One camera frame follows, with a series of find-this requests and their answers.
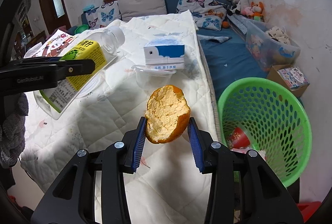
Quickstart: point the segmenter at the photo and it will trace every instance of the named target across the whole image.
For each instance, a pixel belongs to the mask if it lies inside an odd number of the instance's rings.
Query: green bowl
[[[88,29],[89,29],[89,26],[87,24],[83,24],[75,29],[75,35],[82,33],[83,31],[88,30]]]

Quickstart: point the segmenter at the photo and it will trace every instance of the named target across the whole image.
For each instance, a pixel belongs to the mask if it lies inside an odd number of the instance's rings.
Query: mattress
[[[197,34],[232,37],[221,44],[213,40],[200,40],[217,101],[227,86],[236,80],[246,77],[266,78],[267,73],[261,70],[245,47],[245,41],[233,29],[200,29]]]
[[[185,44],[186,68],[172,76],[171,84],[183,90],[198,127],[218,140],[212,83],[191,13],[133,18],[128,23],[116,20],[109,26],[119,26],[126,41],[116,62],[100,74],[98,88],[74,100],[58,120],[46,115],[33,93],[27,93],[29,116],[21,166],[44,192],[79,149],[103,150],[137,127],[149,94],[138,87],[131,66],[144,64],[142,47],[152,39],[171,37]],[[102,30],[84,31],[73,44]],[[102,223],[100,179],[97,173],[95,215]],[[186,131],[168,144],[146,141],[140,167],[133,175],[125,174],[124,181],[132,223],[203,223],[211,176],[195,167]]]

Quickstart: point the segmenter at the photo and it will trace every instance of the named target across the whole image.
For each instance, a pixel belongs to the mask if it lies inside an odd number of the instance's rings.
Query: floor
[[[19,206],[26,206],[35,210],[44,193],[21,168],[19,161],[13,167],[13,176],[16,185],[8,189],[8,195],[16,197]]]

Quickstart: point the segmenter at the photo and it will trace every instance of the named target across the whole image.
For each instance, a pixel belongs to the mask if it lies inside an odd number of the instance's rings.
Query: gray pillow
[[[167,14],[165,0],[117,0],[122,21],[133,17]]]

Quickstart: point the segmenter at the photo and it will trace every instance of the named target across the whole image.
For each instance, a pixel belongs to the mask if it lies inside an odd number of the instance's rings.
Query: metal screw
[[[80,151],[77,152],[77,155],[78,155],[79,157],[83,157],[83,156],[85,156],[85,155],[86,155],[86,150],[81,149]]]
[[[212,144],[211,144],[211,146],[213,147],[213,148],[220,148],[221,147],[221,144],[219,143],[219,142],[213,142]]]
[[[255,150],[250,150],[249,151],[249,156],[251,156],[252,158],[255,158],[258,154],[257,154],[257,152],[255,151]]]
[[[122,148],[122,147],[125,146],[125,144],[124,144],[123,142],[116,142],[116,143],[114,144],[114,146],[115,146],[115,148]]]

